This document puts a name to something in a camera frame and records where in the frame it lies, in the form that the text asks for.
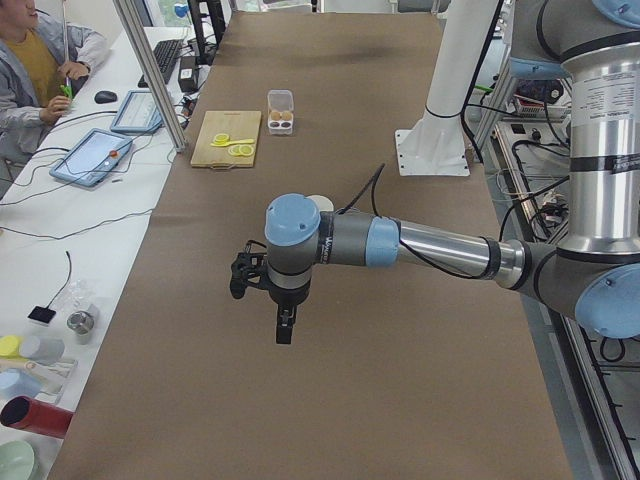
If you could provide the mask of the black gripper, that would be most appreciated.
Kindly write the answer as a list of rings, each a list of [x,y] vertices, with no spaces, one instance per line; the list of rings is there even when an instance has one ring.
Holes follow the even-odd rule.
[[[276,321],[276,343],[290,345],[296,322],[296,306],[306,300],[306,286],[286,289],[272,286],[269,289],[271,299],[278,304]]]

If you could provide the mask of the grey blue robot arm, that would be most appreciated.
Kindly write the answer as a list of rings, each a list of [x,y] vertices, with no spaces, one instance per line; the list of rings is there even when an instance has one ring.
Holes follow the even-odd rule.
[[[266,212],[276,340],[290,342],[316,264],[423,262],[492,280],[609,338],[639,332],[639,5],[520,1],[515,63],[572,80],[569,219],[555,245],[498,242],[367,214],[328,213],[301,194]]]

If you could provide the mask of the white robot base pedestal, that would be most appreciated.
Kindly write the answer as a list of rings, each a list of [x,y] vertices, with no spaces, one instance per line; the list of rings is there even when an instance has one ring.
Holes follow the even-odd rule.
[[[475,85],[485,43],[494,34],[501,3],[453,1],[446,12],[442,41],[424,114],[409,130],[398,130],[396,156],[402,176],[470,174],[462,126],[464,105]]]

